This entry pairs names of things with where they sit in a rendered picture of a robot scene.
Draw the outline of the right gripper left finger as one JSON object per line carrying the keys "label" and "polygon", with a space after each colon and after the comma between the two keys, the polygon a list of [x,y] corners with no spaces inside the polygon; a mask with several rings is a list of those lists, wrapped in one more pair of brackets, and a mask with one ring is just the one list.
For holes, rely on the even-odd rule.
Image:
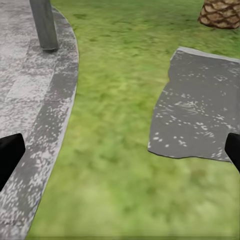
{"label": "right gripper left finger", "polygon": [[0,192],[26,151],[21,133],[0,138]]}

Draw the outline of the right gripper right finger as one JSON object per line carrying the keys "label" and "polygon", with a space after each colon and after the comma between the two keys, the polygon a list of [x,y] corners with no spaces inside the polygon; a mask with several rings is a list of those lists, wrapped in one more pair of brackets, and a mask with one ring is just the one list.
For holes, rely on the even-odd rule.
{"label": "right gripper right finger", "polygon": [[240,172],[240,134],[229,133],[224,150]]}

